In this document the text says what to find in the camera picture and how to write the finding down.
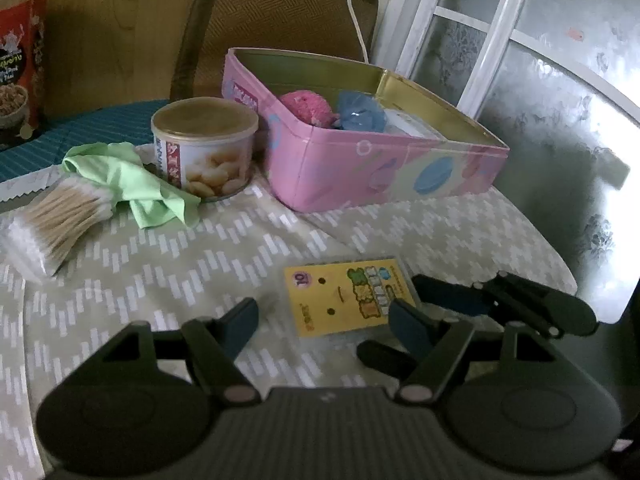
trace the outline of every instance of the green cloth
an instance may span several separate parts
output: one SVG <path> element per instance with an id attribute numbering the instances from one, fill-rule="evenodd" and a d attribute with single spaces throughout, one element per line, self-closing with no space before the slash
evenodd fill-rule
<path id="1" fill-rule="evenodd" d="M 114 206 L 129 202 L 140 228 L 162 225 L 172 218 L 187 226 L 199 220 L 200 199 L 149 173 L 130 142 L 76 146 L 66 152 L 62 169 L 109 187 Z"/>

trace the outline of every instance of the can lid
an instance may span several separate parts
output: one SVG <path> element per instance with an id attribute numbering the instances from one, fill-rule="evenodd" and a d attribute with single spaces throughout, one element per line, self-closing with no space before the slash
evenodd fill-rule
<path id="1" fill-rule="evenodd" d="M 244 137 L 257 129 L 258 115 L 251 108 L 217 97 L 176 101 L 163 106 L 151 117 L 154 135 L 176 142 Z"/>

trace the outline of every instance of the cotton swab pack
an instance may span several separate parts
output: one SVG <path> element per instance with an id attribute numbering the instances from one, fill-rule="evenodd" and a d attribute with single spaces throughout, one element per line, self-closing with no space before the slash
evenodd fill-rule
<path id="1" fill-rule="evenodd" d="M 8 260 L 25 280 L 42 282 L 65 261 L 89 227 L 113 214 L 108 188 L 69 175 L 14 212 L 0 234 Z"/>

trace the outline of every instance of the red snack box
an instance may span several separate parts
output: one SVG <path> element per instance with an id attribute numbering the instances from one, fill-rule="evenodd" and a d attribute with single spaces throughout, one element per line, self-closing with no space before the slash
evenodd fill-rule
<path id="1" fill-rule="evenodd" d="M 37 136 L 44 103 L 45 0 L 0 10 L 0 151 Z"/>

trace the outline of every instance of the window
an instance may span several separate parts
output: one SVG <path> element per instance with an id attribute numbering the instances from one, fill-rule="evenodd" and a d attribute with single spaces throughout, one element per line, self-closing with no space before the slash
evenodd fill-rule
<path id="1" fill-rule="evenodd" d="M 640 0 L 390 0 L 374 62 L 507 143 L 496 187 L 617 321 L 640 276 Z"/>

